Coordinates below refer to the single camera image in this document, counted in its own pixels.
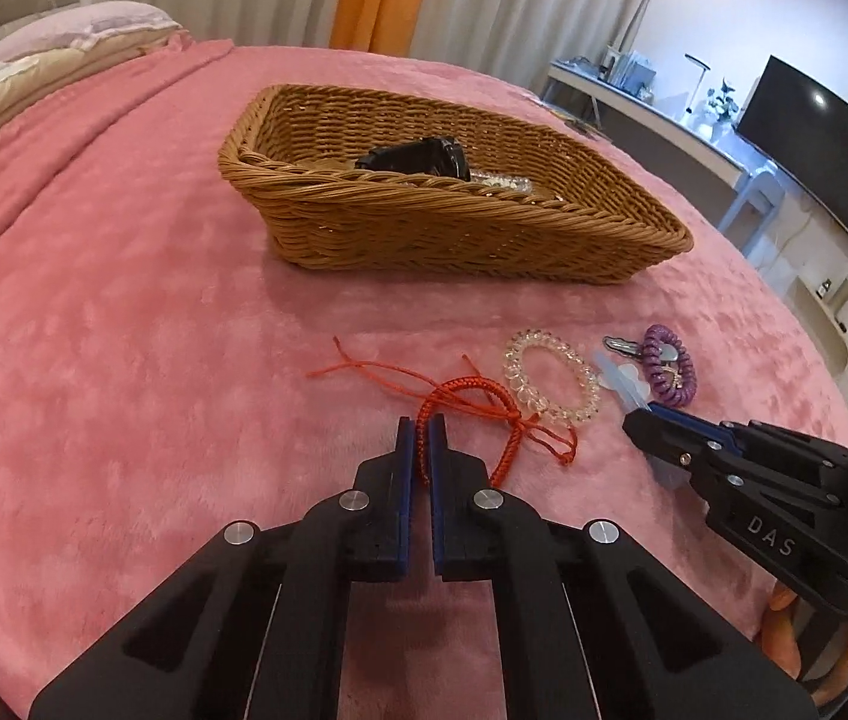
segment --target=clear beaded bracelet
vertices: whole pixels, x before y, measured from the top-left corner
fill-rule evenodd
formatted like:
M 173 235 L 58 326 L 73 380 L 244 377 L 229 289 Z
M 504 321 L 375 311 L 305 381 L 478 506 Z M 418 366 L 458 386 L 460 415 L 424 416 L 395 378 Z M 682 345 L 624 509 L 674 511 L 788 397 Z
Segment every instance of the clear beaded bracelet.
M 547 349 L 561 362 L 566 362 L 574 371 L 581 391 L 584 392 L 584 405 L 568 408 L 552 403 L 535 386 L 531 386 L 523 364 L 524 350 L 531 346 Z M 531 413 L 539 413 L 547 422 L 561 426 L 576 425 L 589 420 L 598 412 L 600 385 L 593 370 L 568 343 L 543 330 L 524 330 L 507 342 L 507 349 L 504 351 L 504 376 L 507 377 L 507 386 L 517 400 Z

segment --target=bed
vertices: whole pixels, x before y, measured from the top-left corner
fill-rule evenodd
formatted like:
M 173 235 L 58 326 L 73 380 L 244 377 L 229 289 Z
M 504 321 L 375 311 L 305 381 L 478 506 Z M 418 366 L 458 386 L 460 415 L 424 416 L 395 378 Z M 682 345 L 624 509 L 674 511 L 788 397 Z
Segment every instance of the bed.
M 336 362 L 334 336 L 355 356 L 444 380 L 467 372 L 462 353 L 499 376 L 504 343 L 526 327 L 589 353 L 605 335 L 665 322 L 694 354 L 692 413 L 848 445 L 848 410 L 795 318 L 682 196 L 609 143 L 589 141 L 696 240 L 622 286 L 277 259 L 216 152 L 253 95 L 282 82 L 563 127 L 526 90 L 461 68 L 193 43 L 179 30 L 0 124 L 0 696 L 22 717 L 224 524 L 296 520 L 389 449 L 419 404 L 346 372 L 306 377 Z M 753 635 L 771 577 L 707 530 L 689 488 L 654 483 L 621 419 L 605 394 L 574 464 L 525 445 L 504 488 L 569 525 L 615 520 Z M 456 447 L 500 456 L 500 424 L 448 423 Z M 426 509 L 416 500 L 408 580 L 352 595 L 341 717 L 504 717 L 489 588 L 434 579 Z

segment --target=wicker basket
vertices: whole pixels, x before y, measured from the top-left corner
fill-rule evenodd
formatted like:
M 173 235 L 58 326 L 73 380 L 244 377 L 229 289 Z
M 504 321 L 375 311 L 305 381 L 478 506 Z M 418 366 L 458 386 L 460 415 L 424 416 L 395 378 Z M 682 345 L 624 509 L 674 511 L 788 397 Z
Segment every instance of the wicker basket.
M 526 176 L 540 194 L 347 167 L 375 146 L 432 135 L 455 136 L 475 170 Z M 677 217 L 584 143 L 438 100 L 270 87 L 218 164 L 267 221 L 277 253 L 304 268 L 614 284 L 694 245 Z

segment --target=red string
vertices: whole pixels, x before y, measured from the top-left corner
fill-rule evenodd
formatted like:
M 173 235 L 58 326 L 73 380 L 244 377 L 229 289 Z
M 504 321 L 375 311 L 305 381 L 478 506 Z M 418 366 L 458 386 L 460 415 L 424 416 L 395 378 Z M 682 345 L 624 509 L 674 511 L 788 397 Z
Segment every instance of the red string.
M 344 346 L 341 346 L 341 341 L 337 337 L 334 338 L 334 346 L 338 348 L 338 352 L 341 354 L 341 359 L 344 360 L 344 362 L 339 362 L 338 365 L 331 365 L 331 367 L 322 368 L 322 370 L 315 370 L 308 373 L 308 376 L 323 376 L 336 370 L 353 368 L 361 375 L 386 389 L 391 389 L 399 394 L 423 400 L 420 411 L 417 413 L 416 420 L 416 459 L 417 471 L 425 485 L 430 482 L 427 476 L 427 421 L 440 407 L 457 410 L 461 413 L 469 413 L 469 415 L 483 416 L 484 418 L 489 419 L 499 419 L 509 423 L 510 436 L 507 439 L 507 444 L 504 445 L 504 454 L 501 455 L 501 459 L 498 461 L 497 467 L 495 467 L 494 471 L 490 475 L 490 483 L 493 487 L 498 488 L 502 485 L 502 483 L 504 483 L 504 477 L 507 477 L 507 471 L 510 470 L 510 466 L 512 466 L 514 458 L 517 456 L 517 450 L 520 448 L 521 440 L 525 437 L 535 443 L 539 443 L 542 447 L 545 447 L 552 455 L 555 456 L 555 458 L 557 458 L 557 461 L 562 464 L 562 466 L 569 466 L 571 463 L 574 463 L 574 457 L 576 456 L 576 453 L 578 453 L 578 433 L 576 430 L 571 427 L 569 429 L 571 437 L 569 439 L 565 439 L 565 437 L 559 436 L 554 431 L 541 425 L 537 421 L 537 415 L 533 415 L 531 418 L 523 418 L 521 410 L 518 408 L 517 403 L 514 401 L 514 398 L 507 388 L 504 385 L 495 382 L 493 379 L 488 379 L 480 375 L 480 370 L 478 370 L 478 367 L 474 365 L 474 362 L 471 362 L 471 359 L 466 354 L 462 357 L 464 357 L 464 362 L 466 362 L 466 364 L 471 367 L 471 370 L 474 371 L 474 375 L 462 376 L 459 379 L 452 379 L 449 382 L 440 384 L 434 379 L 425 376 L 423 373 L 418 373 L 415 370 L 400 367 L 400 365 L 389 365 L 386 362 L 374 362 L 373 360 L 355 360 L 344 351 Z M 402 373 L 403 375 L 410 376 L 418 381 L 423 381 L 431 386 L 431 392 L 428 394 L 415 392 L 412 389 L 406 388 L 406 386 L 397 384 L 397 382 L 387 381 L 387 379 L 377 375 L 372 370 L 369 370 L 369 368 L 382 368 L 382 370 Z M 483 391 L 485 398 L 488 401 L 488 405 L 475 403 L 472 400 L 468 400 L 467 398 L 460 396 L 458 392 L 464 391 L 465 389 L 480 389 Z M 501 402 L 501 405 L 497 405 L 494 402 L 495 398 Z M 555 442 L 565 445 L 568 447 L 567 451 L 557 451 L 557 449 L 550 445 L 549 442 L 538 437 L 538 435 L 536 435 L 537 433 L 543 433 Z

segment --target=potted plant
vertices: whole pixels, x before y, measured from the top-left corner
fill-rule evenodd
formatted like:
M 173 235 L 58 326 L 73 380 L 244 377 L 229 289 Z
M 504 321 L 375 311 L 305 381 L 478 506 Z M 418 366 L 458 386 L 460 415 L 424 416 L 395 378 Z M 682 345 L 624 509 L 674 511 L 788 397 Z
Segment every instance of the potted plant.
M 711 135 L 712 143 L 717 143 L 723 137 L 723 134 L 730 128 L 734 114 L 741 110 L 741 106 L 737 105 L 734 98 L 731 97 L 731 93 L 734 91 L 736 90 L 728 85 L 727 79 L 720 82 L 720 93 L 715 89 L 707 91 L 707 107 L 717 117 Z

